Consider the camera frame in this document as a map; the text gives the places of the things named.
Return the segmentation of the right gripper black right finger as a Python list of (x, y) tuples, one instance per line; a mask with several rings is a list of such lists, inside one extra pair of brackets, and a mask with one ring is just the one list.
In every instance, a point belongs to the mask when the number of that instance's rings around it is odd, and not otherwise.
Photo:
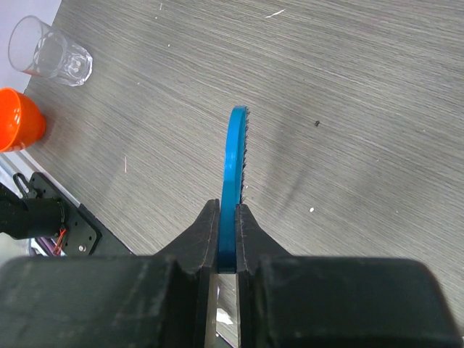
[(284, 347), (286, 323), (277, 306), (290, 297), (293, 256), (258, 224), (250, 208), (235, 212), (240, 347)]

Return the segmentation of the paper scrap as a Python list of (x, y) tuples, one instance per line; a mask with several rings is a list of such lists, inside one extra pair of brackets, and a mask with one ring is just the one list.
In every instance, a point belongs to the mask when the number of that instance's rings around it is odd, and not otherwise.
[(218, 323), (223, 323), (228, 326), (233, 325), (233, 320), (231, 316), (222, 308), (217, 308), (216, 321)]

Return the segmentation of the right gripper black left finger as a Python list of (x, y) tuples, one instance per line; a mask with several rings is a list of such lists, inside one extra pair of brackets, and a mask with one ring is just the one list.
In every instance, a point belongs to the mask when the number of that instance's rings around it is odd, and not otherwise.
[(220, 203), (206, 202), (195, 221), (158, 256), (175, 262), (163, 319), (163, 347), (214, 347), (218, 304)]

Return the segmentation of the blue hand brush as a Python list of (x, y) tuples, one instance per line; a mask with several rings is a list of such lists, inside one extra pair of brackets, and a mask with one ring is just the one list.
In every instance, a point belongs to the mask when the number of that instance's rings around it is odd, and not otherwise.
[(236, 272), (235, 209), (243, 202), (248, 115), (248, 107), (234, 107), (226, 134), (217, 254), (219, 273)]

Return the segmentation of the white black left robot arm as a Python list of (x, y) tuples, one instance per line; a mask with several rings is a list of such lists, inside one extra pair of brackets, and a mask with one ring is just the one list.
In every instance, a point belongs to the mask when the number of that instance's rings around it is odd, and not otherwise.
[(65, 225), (66, 208), (57, 199), (20, 199), (1, 184), (1, 232), (15, 240), (54, 237)]

